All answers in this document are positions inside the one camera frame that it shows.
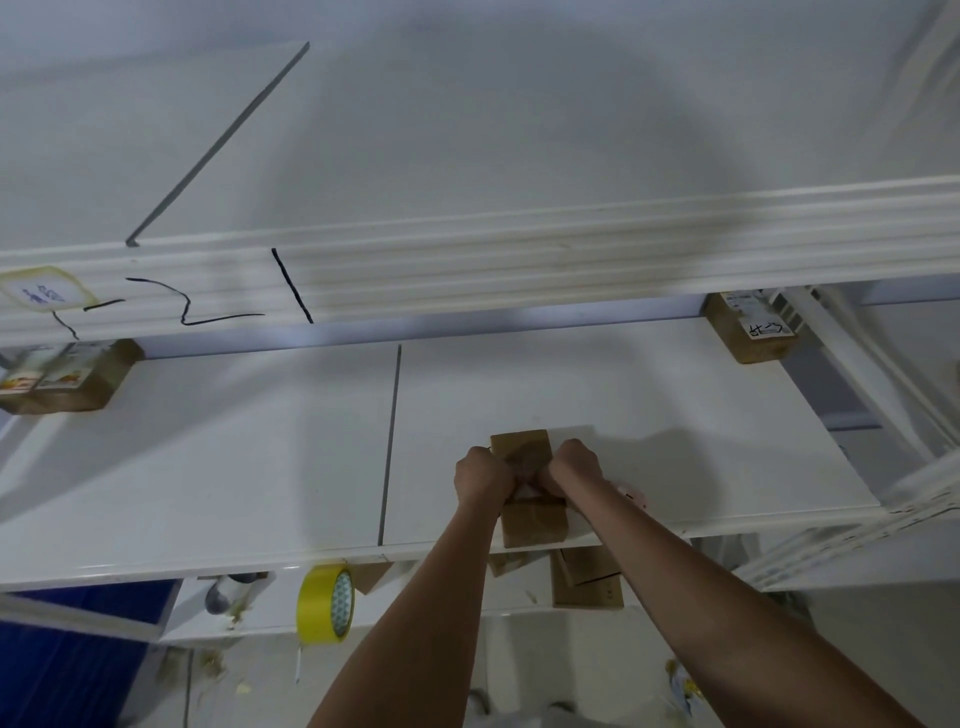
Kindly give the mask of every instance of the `lower shelf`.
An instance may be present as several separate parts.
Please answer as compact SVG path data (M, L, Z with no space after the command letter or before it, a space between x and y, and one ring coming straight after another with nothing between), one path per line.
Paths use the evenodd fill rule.
M418 564L409 563L409 570L384 582L368 595L357 593L353 610L353 626L371 626L387 611L396 596L410 581ZM252 635L289 634L297 631L295 614L297 595L309 567L288 567L276 571L254 593L250 607L234 621L227 616L214 616L204 607L204 596L213 583L209 579L186 579L180 587L177 603L167 621L160 641L183 643ZM639 606L633 591L622 582L625 606ZM550 559L547 552L521 569L494 578L487 572L484 586L483 616L529 613L552 610L553 588L550 581Z

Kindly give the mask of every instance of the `white tile floor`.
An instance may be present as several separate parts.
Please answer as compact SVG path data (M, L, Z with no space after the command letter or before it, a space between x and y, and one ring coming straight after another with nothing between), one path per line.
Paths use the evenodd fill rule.
M930 728L957 724L960 584L818 592L821 632ZM193 662L190 726L302 728L364 632L308 647L294 684L295 637L204 645ZM574 700L583 715L620 725L662 725L663 663L670 650L640 609L486 619L473 684L501 711ZM186 652L163 650L141 670L127 725L183 724Z

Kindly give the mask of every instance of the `yellow tape roll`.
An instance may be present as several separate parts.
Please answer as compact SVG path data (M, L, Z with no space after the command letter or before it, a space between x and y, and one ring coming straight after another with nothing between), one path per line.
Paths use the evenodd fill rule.
M353 622L353 580L343 564L314 567L300 585L297 634L304 644L340 643Z

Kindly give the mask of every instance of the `forearm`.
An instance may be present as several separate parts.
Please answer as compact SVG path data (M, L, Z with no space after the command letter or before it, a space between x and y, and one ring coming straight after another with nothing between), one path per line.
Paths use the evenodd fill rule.
M727 724L919 725L807 625L606 481L578 480L565 483L564 490Z
M461 505L327 691L312 728L438 726L464 718L496 502Z

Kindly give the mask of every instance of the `hand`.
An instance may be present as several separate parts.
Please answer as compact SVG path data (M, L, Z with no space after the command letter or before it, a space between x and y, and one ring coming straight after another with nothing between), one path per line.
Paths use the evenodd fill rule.
M542 468L537 485L553 496L564 497L571 483L604 480L596 453L577 439L566 440L553 454L553 460Z
M499 510L514 491L516 479L510 467L487 448L470 448L457 463L453 487L461 505L487 500Z

